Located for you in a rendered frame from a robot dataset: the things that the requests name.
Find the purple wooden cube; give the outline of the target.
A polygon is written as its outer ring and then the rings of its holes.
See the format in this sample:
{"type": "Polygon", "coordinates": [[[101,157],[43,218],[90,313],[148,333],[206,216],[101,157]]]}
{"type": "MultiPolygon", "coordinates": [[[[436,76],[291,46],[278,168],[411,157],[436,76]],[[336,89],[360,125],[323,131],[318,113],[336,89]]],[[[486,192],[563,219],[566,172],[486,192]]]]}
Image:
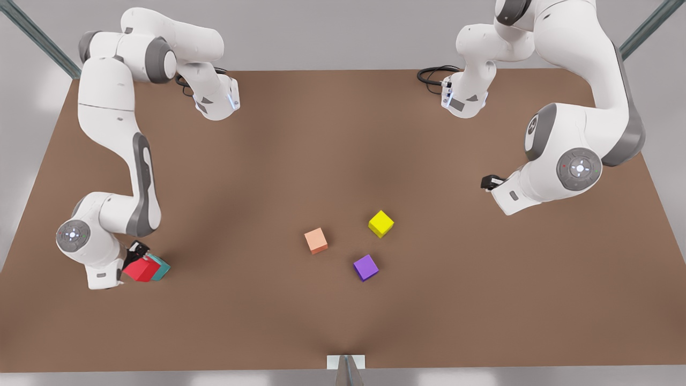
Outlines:
{"type": "Polygon", "coordinates": [[[361,257],[358,261],[353,262],[353,268],[362,282],[367,281],[369,278],[372,278],[375,274],[379,273],[377,264],[369,254],[361,257]]]}

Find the silver frame post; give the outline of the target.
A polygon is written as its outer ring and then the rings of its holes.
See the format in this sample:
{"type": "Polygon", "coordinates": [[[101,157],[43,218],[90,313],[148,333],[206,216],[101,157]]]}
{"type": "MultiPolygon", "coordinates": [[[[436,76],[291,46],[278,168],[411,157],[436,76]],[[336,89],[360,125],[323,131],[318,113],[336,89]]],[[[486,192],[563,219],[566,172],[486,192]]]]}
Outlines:
{"type": "Polygon", "coordinates": [[[625,61],[634,53],[686,0],[662,0],[662,3],[642,22],[637,29],[621,44],[620,54],[625,61]]]}
{"type": "Polygon", "coordinates": [[[81,69],[13,0],[0,0],[0,11],[73,80],[80,78],[81,69]]]}
{"type": "Polygon", "coordinates": [[[365,355],[329,355],[326,369],[336,370],[335,386],[364,386],[360,369],[366,369],[365,355]]]}

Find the orange wooden cube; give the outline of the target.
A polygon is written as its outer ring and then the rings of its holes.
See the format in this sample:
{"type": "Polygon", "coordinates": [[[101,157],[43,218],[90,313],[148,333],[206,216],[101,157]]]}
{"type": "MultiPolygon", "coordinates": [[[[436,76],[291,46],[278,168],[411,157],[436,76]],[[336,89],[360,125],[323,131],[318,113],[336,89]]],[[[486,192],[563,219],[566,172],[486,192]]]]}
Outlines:
{"type": "Polygon", "coordinates": [[[326,241],[326,238],[324,237],[324,233],[321,228],[311,230],[310,232],[306,232],[306,234],[304,234],[304,237],[307,241],[307,245],[310,249],[310,252],[313,255],[328,249],[329,245],[326,241]]]}

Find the yellow wooden cube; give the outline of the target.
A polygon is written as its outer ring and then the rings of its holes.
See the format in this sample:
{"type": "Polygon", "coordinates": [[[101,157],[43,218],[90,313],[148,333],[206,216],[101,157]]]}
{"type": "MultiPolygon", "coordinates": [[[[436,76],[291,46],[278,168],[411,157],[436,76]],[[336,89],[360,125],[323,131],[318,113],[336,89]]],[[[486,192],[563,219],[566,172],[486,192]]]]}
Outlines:
{"type": "Polygon", "coordinates": [[[377,212],[368,222],[369,229],[380,239],[392,229],[394,220],[383,210],[377,212]]]}

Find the teal wooden cube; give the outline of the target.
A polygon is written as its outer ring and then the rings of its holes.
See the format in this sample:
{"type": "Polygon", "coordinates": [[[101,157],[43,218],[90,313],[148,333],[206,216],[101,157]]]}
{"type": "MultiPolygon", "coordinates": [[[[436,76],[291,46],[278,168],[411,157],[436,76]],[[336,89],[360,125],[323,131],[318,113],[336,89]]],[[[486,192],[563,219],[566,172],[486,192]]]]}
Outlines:
{"type": "Polygon", "coordinates": [[[169,269],[170,269],[169,264],[167,264],[167,262],[163,261],[160,257],[155,256],[153,254],[147,253],[147,254],[145,254],[145,256],[150,261],[155,261],[158,264],[159,267],[151,279],[152,279],[152,281],[160,281],[165,276],[167,271],[169,271],[169,269]]]}

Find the red wooden cube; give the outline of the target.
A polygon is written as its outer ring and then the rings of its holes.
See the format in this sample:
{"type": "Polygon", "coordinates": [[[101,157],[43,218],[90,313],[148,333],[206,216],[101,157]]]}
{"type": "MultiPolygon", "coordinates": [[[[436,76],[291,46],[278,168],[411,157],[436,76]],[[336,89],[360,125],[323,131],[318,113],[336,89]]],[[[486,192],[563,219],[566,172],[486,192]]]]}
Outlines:
{"type": "Polygon", "coordinates": [[[126,273],[134,281],[149,283],[160,268],[161,264],[157,263],[152,257],[144,256],[128,264],[123,269],[123,273],[126,273]]]}

